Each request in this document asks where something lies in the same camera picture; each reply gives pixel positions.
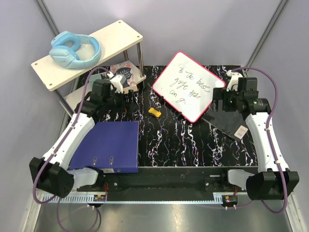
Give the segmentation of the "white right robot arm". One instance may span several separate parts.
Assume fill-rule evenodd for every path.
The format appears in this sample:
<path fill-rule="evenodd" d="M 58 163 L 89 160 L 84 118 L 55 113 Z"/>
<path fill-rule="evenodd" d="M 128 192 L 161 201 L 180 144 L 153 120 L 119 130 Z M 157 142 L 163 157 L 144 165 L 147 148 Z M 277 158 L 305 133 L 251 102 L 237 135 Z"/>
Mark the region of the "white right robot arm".
<path fill-rule="evenodd" d="M 296 171 L 290 171 L 272 128 L 272 107 L 258 97 L 257 79 L 232 73 L 227 87 L 215 88 L 213 101 L 222 101 L 225 112 L 239 112 L 251 133 L 257 158 L 258 173 L 230 169 L 219 179 L 223 191 L 239 186 L 251 200 L 286 200 L 299 182 Z"/>

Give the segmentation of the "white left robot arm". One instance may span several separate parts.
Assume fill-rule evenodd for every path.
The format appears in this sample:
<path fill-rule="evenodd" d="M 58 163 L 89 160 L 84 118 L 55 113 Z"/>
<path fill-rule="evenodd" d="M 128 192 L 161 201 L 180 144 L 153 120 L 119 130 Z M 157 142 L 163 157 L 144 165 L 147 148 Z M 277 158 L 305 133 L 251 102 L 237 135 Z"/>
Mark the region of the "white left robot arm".
<path fill-rule="evenodd" d="M 138 170 L 137 121 L 95 122 L 78 112 L 56 143 L 42 158 L 29 163 L 32 196 L 40 189 L 64 198 L 73 189 L 104 187 L 104 173 L 135 173 Z"/>

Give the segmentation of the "yellow whiteboard eraser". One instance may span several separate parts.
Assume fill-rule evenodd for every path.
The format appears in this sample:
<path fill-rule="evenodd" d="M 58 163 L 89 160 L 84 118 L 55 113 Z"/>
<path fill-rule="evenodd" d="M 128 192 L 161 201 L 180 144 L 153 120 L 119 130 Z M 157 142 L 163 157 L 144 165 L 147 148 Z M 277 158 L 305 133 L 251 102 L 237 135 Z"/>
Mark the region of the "yellow whiteboard eraser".
<path fill-rule="evenodd" d="M 153 115 L 154 117 L 156 118 L 160 118 L 161 117 L 161 112 L 156 110 L 155 108 L 151 107 L 149 110 L 148 110 L 148 113 Z"/>

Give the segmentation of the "pink framed whiteboard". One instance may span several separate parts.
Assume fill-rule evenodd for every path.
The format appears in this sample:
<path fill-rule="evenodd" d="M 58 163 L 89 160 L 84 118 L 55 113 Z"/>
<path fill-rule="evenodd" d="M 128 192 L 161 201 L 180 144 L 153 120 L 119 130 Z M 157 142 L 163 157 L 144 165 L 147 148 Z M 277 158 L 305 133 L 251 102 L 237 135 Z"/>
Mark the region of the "pink framed whiteboard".
<path fill-rule="evenodd" d="M 152 89 L 189 122 L 196 122 L 208 109 L 213 89 L 225 87 L 225 82 L 187 54 L 175 54 Z"/>

